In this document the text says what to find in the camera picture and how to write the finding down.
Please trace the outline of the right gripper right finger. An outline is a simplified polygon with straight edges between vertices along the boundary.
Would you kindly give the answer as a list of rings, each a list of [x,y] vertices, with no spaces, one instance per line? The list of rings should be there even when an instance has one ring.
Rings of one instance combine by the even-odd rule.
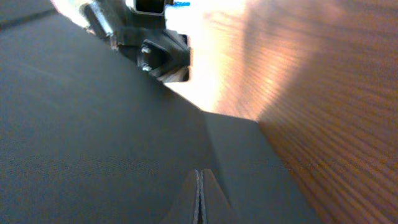
[[[204,169],[200,173],[200,211],[202,223],[239,223],[239,218],[210,169]]]

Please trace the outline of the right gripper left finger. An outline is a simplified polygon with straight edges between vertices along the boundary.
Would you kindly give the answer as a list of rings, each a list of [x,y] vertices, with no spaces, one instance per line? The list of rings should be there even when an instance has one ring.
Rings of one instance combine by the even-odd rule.
[[[161,224],[198,224],[199,222],[199,172],[192,170]]]

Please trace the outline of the black gift box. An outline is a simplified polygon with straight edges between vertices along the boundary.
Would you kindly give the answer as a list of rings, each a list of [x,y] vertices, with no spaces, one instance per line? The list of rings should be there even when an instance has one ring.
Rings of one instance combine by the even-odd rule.
[[[207,113],[61,16],[1,2],[1,222],[161,223],[210,169],[239,223],[319,223],[257,123]]]

